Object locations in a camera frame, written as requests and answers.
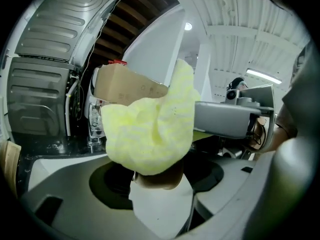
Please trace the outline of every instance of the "brown cardboard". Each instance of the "brown cardboard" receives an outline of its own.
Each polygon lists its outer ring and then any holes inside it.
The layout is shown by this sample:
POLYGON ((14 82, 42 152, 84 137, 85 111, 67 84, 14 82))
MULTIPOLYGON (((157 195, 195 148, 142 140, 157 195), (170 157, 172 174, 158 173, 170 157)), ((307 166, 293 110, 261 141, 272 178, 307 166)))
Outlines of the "brown cardboard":
POLYGON ((160 98, 167 92, 167 86, 115 63, 99 69, 93 95, 111 103, 129 106, 141 98, 160 98))

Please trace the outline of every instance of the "fluorescent light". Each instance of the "fluorescent light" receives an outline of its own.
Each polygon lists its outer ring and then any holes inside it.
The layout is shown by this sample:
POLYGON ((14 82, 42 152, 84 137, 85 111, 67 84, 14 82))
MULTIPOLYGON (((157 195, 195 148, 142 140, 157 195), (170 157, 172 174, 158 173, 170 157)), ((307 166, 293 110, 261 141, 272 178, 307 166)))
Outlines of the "fluorescent light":
POLYGON ((184 30, 189 31, 189 30, 191 30, 191 29, 192 29, 192 24, 189 23, 189 22, 187 22, 187 23, 185 24, 184 30))
POLYGON ((268 75, 266 73, 262 73, 262 72, 259 72, 259 71, 253 70, 253 69, 247 69, 246 72, 248 74, 255 75, 257 77, 264 78, 264 79, 267 79, 269 81, 272 81, 272 82, 274 82, 274 83, 276 83, 278 85, 282 83, 282 80, 280 80, 280 79, 278 79, 278 78, 276 78, 274 76, 271 76, 271 75, 268 75))

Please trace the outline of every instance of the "yellow towel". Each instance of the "yellow towel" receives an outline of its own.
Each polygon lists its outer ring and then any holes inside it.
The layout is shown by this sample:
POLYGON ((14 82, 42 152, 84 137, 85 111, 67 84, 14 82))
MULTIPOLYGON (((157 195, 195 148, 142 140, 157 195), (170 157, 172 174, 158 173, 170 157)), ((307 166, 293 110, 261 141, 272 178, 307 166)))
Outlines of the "yellow towel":
POLYGON ((195 101, 201 98, 193 85, 192 67, 179 59, 166 96, 102 107, 110 159, 142 175, 162 173, 182 159, 193 141, 195 101))

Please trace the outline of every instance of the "gray robotic arm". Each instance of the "gray robotic arm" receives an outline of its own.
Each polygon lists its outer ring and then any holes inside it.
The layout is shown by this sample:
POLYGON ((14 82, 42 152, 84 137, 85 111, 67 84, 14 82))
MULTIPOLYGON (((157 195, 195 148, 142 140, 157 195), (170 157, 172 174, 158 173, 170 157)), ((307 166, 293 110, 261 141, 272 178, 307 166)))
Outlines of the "gray robotic arm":
MULTIPOLYGON (((253 134, 254 123, 260 116, 269 118, 269 129, 275 125, 274 91, 272 84, 246 90, 228 90, 224 103, 195 103, 194 129, 199 132, 230 138, 245 139, 253 134)), ((272 141, 269 130, 259 152, 272 141)), ((251 152, 257 149, 248 148, 251 152)))

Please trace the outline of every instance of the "wooden ceiling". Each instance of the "wooden ceiling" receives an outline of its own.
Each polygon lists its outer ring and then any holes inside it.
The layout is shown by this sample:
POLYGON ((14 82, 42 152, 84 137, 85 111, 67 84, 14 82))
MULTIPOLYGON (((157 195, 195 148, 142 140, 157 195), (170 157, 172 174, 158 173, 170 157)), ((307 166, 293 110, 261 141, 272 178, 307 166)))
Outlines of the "wooden ceiling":
POLYGON ((150 23, 178 3, 177 0, 121 0, 95 43, 90 66, 121 59, 126 48, 150 23))

